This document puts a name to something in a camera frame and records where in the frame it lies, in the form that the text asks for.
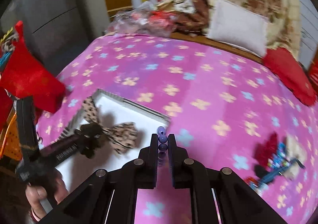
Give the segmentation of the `left hand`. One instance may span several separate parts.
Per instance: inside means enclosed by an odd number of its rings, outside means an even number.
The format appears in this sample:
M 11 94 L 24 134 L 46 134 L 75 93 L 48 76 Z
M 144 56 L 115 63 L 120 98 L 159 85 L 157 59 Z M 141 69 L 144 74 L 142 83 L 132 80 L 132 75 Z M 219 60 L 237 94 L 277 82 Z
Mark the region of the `left hand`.
M 68 196 L 68 190 L 66 189 L 62 174 L 57 169 L 55 169 L 53 177 L 55 177 L 54 182 L 57 188 L 54 198 L 59 204 Z M 27 185 L 25 195 L 31 206 L 31 215 L 35 221 L 37 222 L 46 216 L 46 212 L 40 203 L 47 197 L 46 190 L 42 186 Z

